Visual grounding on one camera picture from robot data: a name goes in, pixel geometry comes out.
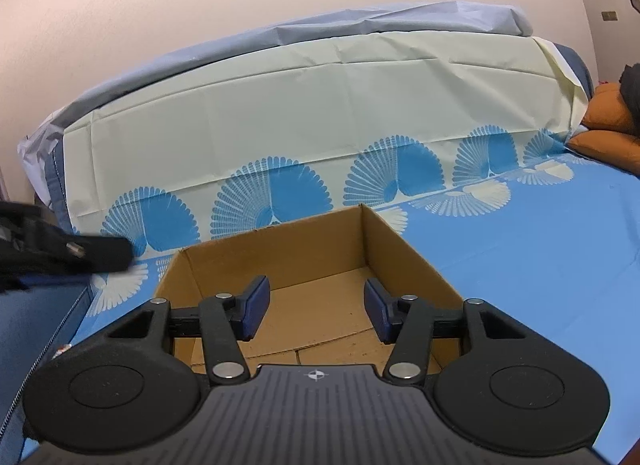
black cloth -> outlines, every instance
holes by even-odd
[[[620,95],[631,112],[636,134],[640,134],[640,64],[625,67],[620,77]]]

round black pad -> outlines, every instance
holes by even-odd
[[[508,405],[542,409],[564,395],[562,380],[546,369],[511,366],[496,371],[490,381],[492,393]]]
[[[609,412],[600,376],[542,337],[474,347],[442,370],[433,394],[452,428],[511,455],[550,456],[590,445]]]
[[[63,353],[33,374],[23,402],[40,439],[113,453],[157,441],[192,415],[200,388],[189,366],[126,342]]]
[[[96,366],[76,375],[69,384],[69,394],[87,407],[110,409],[129,403],[144,386],[144,377],[135,369]]]

white fan pattern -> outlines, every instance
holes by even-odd
[[[376,212],[396,233],[402,234],[405,231],[409,222],[406,210],[402,210],[400,207],[391,207],[389,209],[376,210]]]
[[[91,286],[95,297],[87,317],[94,317],[123,303],[140,291],[143,281],[148,277],[146,263],[133,266],[122,273],[96,274],[92,277]]]
[[[507,180],[515,180],[525,185],[555,185],[571,180],[574,171],[564,163],[549,159],[532,168],[519,169],[503,176]]]
[[[564,163],[573,163],[575,165],[596,165],[598,162],[582,156],[576,156],[572,152],[566,152],[555,157],[558,161]]]
[[[167,269],[169,268],[169,263],[171,262],[173,255],[165,255],[164,257],[158,257],[156,259],[156,269],[158,270],[158,280],[162,279],[162,276],[165,274]]]
[[[511,199],[507,184],[495,179],[431,194],[410,204],[439,216],[480,216],[504,207]]]

orange pillow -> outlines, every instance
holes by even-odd
[[[640,176],[640,138],[612,130],[588,130],[567,145],[589,158]]]
[[[596,88],[582,125],[590,129],[636,133],[631,112],[620,95],[620,84],[601,84]]]

logo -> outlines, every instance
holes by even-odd
[[[318,381],[321,379],[324,379],[325,376],[327,376],[327,373],[324,373],[322,371],[320,371],[320,369],[314,369],[313,371],[310,371],[309,373],[306,374],[311,380],[313,381]]]

